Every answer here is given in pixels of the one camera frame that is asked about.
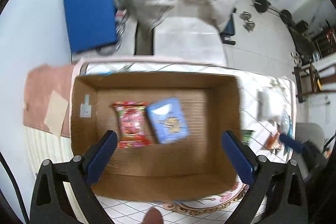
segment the red candy wrapper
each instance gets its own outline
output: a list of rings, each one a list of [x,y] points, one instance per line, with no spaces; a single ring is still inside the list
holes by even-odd
[[[119,116],[121,130],[117,147],[141,147],[151,144],[143,132],[144,112],[148,103],[115,102],[113,105]]]

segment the metal screw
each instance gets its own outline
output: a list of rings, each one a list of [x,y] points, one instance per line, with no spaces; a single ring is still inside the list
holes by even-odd
[[[50,160],[44,160],[44,161],[42,162],[42,165],[43,165],[43,166],[47,166],[49,163],[50,163]]]
[[[258,160],[260,160],[261,162],[266,162],[267,158],[264,155],[260,155],[258,156]]]
[[[289,162],[290,162],[291,165],[297,166],[297,161],[296,160],[291,159]]]
[[[74,156],[74,157],[72,158],[72,160],[73,160],[74,162],[79,162],[81,159],[82,159],[82,157],[81,157],[80,155]]]

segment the tile floor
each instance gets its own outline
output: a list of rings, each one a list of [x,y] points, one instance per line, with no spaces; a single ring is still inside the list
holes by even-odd
[[[252,6],[252,0],[238,0],[236,8],[236,35],[231,37],[231,40],[236,41],[236,45],[223,45],[228,66],[274,77],[286,76],[295,82],[292,75],[294,62],[291,57],[295,46],[280,17],[269,12],[258,13]],[[244,21],[239,17],[243,11],[252,15],[250,20],[255,23],[252,32],[243,27]],[[297,122],[307,121],[307,105],[297,102]]]

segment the cardboard box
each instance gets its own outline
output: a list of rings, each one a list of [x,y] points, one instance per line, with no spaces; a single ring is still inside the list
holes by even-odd
[[[180,72],[131,72],[76,77],[72,92],[71,145],[74,155],[86,150],[106,130],[119,134],[117,101],[154,103],[177,97],[190,135],[158,144],[146,118],[144,131],[153,145],[117,148],[95,194],[137,201],[195,200],[231,189],[236,172],[221,147],[221,134],[240,138],[239,91],[226,75]],[[81,107],[90,105],[88,112]]]

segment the white seat cushion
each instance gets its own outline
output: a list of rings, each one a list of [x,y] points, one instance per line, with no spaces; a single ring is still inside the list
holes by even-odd
[[[153,40],[154,55],[227,66],[217,29],[198,18],[167,17]]]

